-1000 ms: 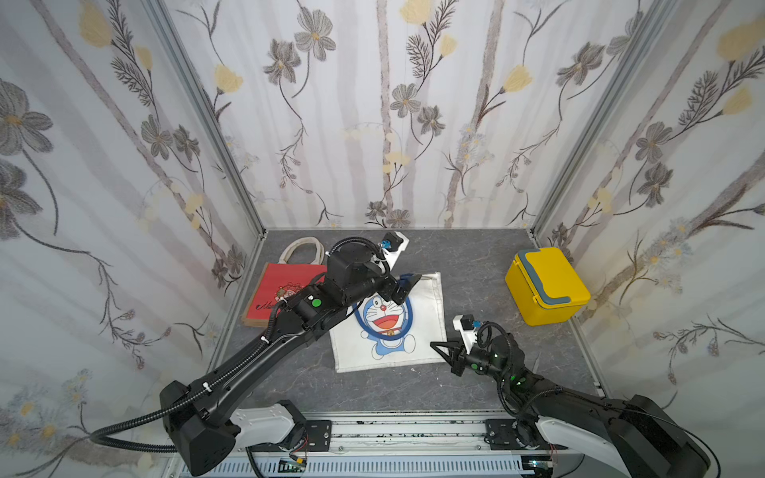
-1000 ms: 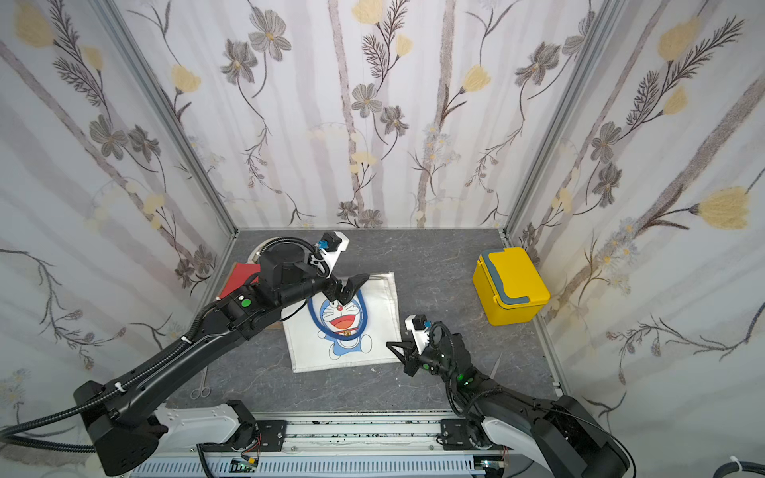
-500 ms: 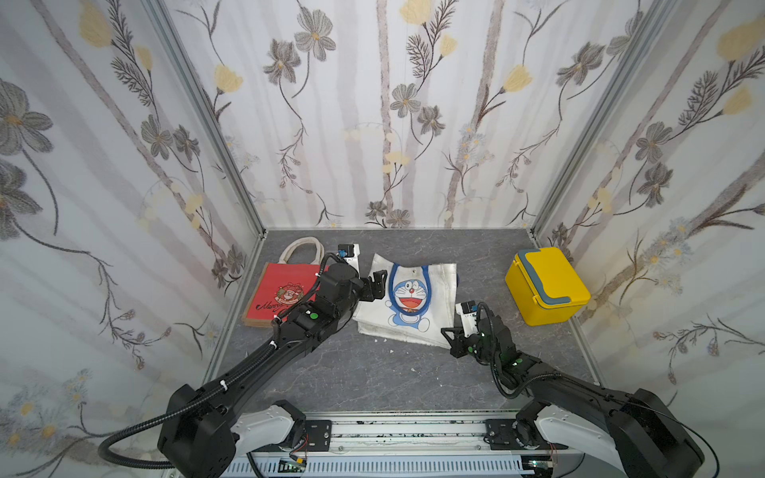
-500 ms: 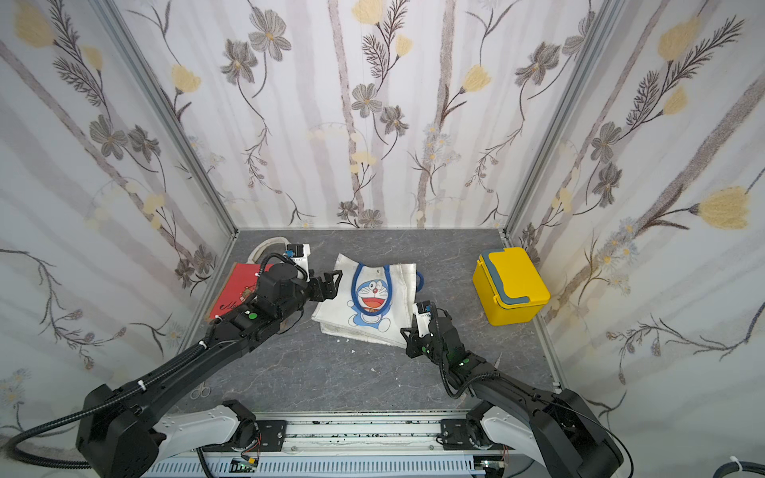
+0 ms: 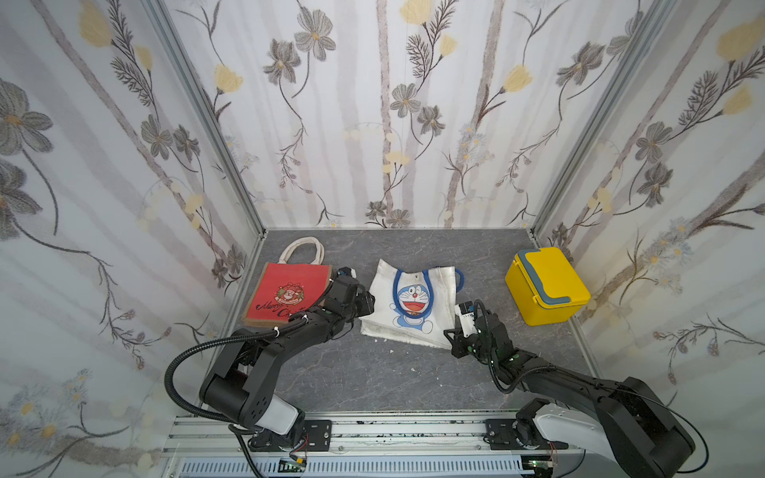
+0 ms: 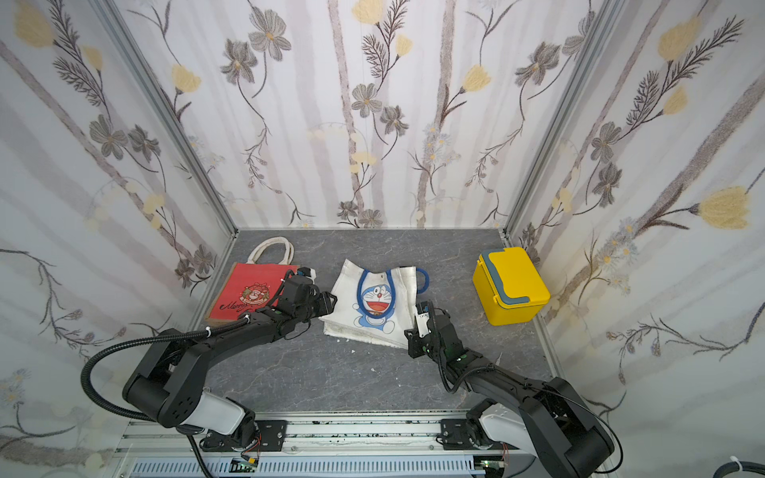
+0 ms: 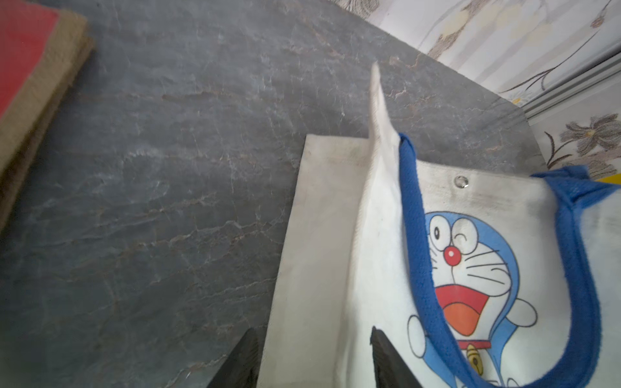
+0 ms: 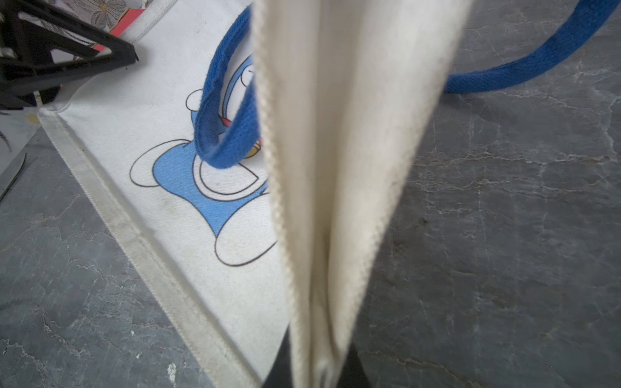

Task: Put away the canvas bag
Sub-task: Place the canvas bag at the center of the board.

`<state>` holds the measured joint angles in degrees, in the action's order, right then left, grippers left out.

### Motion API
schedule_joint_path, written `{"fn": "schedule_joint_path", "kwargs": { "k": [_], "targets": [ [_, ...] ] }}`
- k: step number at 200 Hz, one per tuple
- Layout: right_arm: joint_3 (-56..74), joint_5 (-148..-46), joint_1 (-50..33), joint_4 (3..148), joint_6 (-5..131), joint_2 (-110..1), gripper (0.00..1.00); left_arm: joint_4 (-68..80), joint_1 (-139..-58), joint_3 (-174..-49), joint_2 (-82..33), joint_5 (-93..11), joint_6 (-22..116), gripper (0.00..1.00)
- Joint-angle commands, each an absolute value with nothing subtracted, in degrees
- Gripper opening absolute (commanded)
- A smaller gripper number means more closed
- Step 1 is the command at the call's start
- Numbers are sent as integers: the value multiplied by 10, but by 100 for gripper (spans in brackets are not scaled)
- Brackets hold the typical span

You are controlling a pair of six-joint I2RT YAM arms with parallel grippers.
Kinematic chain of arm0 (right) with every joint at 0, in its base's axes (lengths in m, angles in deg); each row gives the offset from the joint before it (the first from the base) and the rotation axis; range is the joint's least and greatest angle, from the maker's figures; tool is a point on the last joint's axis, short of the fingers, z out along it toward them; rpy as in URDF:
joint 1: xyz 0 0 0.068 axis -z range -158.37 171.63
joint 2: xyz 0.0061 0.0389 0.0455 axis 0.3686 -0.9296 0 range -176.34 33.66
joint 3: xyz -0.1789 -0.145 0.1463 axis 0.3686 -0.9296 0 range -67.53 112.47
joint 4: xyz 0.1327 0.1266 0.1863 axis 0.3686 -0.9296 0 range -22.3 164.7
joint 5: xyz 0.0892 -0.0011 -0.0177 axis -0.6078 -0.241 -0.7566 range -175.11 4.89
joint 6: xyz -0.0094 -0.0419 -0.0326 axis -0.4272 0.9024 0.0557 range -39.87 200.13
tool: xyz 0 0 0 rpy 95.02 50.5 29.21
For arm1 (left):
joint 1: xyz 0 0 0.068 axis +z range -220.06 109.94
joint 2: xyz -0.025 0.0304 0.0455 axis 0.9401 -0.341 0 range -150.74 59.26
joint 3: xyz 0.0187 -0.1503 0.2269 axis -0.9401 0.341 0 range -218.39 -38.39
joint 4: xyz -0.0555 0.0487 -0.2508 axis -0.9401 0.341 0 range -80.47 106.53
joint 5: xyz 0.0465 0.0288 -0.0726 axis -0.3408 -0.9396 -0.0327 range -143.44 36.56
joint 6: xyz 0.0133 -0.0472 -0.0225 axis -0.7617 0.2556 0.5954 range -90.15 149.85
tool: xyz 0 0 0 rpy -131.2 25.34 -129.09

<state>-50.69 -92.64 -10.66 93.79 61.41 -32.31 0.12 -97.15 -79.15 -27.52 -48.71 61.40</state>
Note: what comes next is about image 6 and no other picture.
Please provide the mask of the white Doraemon canvas bag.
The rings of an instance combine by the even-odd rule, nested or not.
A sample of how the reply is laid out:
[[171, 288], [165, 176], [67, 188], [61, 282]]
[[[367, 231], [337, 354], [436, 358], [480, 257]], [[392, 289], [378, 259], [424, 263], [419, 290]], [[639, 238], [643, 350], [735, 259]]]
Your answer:
[[372, 272], [347, 259], [332, 294], [332, 314], [322, 318], [324, 334], [371, 345], [405, 349], [406, 331], [416, 327], [416, 298], [428, 290], [422, 268], [394, 267]]

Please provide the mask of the red Christmas jute bag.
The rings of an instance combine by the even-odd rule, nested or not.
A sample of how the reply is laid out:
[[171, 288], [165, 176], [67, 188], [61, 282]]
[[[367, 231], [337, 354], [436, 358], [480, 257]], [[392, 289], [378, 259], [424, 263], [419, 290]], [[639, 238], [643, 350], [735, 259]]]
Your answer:
[[[262, 255], [273, 246], [281, 246], [284, 255], [277, 262], [262, 263]], [[211, 327], [234, 322], [244, 312], [255, 311], [270, 303], [276, 304], [277, 290], [288, 272], [296, 273], [293, 264], [294, 246], [285, 237], [268, 238], [258, 244], [243, 263], [235, 263], [221, 291], [205, 317]]]

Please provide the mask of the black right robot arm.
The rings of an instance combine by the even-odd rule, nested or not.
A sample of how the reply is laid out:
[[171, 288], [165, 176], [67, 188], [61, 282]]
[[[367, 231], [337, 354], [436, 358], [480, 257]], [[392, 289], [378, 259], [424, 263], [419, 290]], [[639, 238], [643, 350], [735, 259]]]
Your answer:
[[609, 424], [567, 380], [525, 378], [466, 348], [448, 312], [432, 302], [418, 304], [416, 325], [404, 335], [410, 357], [435, 362], [449, 394], [464, 390], [482, 398], [464, 418], [442, 422], [444, 448], [507, 445], [535, 456], [552, 477], [606, 475], [606, 461], [623, 452]]

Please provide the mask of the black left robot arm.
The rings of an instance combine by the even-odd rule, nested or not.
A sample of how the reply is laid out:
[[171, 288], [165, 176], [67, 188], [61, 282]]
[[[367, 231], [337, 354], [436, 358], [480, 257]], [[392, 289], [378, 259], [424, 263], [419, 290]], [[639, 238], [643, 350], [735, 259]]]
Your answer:
[[[96, 406], [115, 415], [186, 435], [206, 431], [223, 447], [244, 451], [261, 437], [255, 414], [205, 390], [208, 372], [249, 349], [286, 339], [298, 325], [332, 314], [336, 304], [336, 296], [321, 291], [311, 277], [289, 272], [274, 298], [232, 323], [189, 333], [168, 329], [101, 350], [83, 366], [81, 387]], [[101, 360], [137, 347], [147, 352], [123, 388], [126, 405], [118, 406], [97, 392], [92, 374]]]

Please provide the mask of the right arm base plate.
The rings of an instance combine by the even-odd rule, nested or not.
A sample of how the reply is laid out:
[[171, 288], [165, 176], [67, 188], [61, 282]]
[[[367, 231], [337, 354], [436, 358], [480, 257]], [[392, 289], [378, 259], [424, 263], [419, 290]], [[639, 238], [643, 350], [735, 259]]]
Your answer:
[[444, 450], [488, 450], [497, 447], [475, 419], [444, 418], [439, 426], [440, 433], [435, 440]]

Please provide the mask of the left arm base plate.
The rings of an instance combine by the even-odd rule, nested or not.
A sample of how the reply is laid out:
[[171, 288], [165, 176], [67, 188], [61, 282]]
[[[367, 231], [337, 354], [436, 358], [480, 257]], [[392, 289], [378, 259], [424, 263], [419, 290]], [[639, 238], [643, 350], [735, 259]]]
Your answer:
[[232, 435], [209, 432], [199, 446], [205, 452], [280, 452], [287, 435], [287, 420], [261, 420], [243, 423]]

